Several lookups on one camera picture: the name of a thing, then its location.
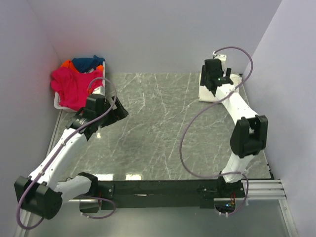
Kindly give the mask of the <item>white t shirt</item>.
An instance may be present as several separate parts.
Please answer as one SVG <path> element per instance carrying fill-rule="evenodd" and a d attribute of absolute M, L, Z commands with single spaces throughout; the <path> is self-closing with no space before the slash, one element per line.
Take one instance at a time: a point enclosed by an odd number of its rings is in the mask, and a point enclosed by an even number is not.
<path fill-rule="evenodd" d="M 234 83 L 234 87 L 236 87 L 238 84 L 242 82 L 242 77 L 236 74 L 231 74 L 230 79 Z M 199 88 L 198 88 L 198 100 L 200 102 L 215 102 L 217 99 L 212 94 L 211 91 L 209 91 L 205 85 L 200 85 L 201 83 L 201 74 L 199 75 Z"/>

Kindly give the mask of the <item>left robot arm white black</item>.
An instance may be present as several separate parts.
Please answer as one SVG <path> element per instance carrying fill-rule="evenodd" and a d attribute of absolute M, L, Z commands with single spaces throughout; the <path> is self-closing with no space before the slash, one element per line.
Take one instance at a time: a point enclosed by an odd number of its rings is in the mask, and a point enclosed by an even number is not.
<path fill-rule="evenodd" d="M 18 209 L 29 211 L 43 219 L 52 219 L 63 203 L 75 197 L 99 196 L 98 178 L 81 172 L 69 181 L 59 178 L 79 149 L 98 131 L 128 116 L 116 96 L 109 102 L 101 94 L 88 96 L 86 105 L 69 120 L 60 140 L 45 160 L 28 176 L 14 183 Z"/>

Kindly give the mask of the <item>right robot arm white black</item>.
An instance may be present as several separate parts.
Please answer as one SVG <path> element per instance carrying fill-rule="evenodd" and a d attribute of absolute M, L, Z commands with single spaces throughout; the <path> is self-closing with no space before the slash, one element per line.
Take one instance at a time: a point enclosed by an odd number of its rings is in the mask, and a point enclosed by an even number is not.
<path fill-rule="evenodd" d="M 230 138 L 232 153 L 218 178 L 217 193 L 222 197 L 228 197 L 238 187 L 250 161 L 266 147 L 268 132 L 267 117 L 258 115 L 248 106 L 239 93 L 241 78 L 225 65 L 224 55 L 206 59 L 198 88 L 199 101 L 219 102 L 235 125 Z"/>

